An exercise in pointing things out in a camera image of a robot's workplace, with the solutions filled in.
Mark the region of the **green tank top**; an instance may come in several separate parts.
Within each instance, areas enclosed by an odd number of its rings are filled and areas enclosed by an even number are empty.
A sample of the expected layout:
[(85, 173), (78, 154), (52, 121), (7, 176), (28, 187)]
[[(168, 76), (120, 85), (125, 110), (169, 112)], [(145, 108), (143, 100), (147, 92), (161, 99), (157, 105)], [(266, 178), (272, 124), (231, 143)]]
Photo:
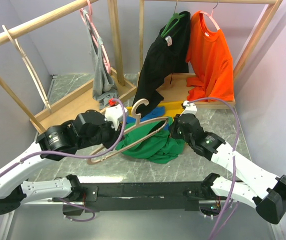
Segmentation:
[[(119, 142), (116, 146), (116, 150), (120, 150), (132, 144), (162, 125), (163, 121), (152, 122), (132, 130)], [(148, 139), (123, 151), (123, 154), (136, 159), (145, 159), (157, 164), (166, 164), (182, 154), (184, 147), (184, 140), (172, 138), (170, 131), (165, 127)]]

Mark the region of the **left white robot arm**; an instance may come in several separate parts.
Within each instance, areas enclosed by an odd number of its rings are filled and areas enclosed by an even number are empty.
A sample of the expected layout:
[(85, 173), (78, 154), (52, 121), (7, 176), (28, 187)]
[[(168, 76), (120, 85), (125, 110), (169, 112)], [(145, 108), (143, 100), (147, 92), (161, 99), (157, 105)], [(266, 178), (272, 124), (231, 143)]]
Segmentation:
[(78, 150), (103, 145), (112, 150), (121, 139), (120, 122), (127, 111), (119, 106), (105, 113), (88, 110), (74, 120), (49, 127), (21, 155), (0, 169), (0, 215), (20, 205), (47, 199), (77, 201), (84, 189), (76, 175), (42, 182), (28, 181), (29, 176), (64, 157), (75, 157)]

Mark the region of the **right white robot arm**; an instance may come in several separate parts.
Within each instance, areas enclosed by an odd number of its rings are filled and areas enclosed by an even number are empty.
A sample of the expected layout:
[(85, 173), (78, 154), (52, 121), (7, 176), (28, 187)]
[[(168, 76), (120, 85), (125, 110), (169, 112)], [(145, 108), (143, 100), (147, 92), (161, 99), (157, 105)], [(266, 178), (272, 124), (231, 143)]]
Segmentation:
[(230, 196), (254, 208), (267, 222), (279, 224), (286, 213), (286, 175), (277, 176), (262, 169), (220, 136), (204, 131), (194, 114), (176, 115), (169, 130), (173, 138), (184, 140), (197, 155), (225, 168), (239, 180), (233, 182), (210, 174), (203, 181), (205, 198)]

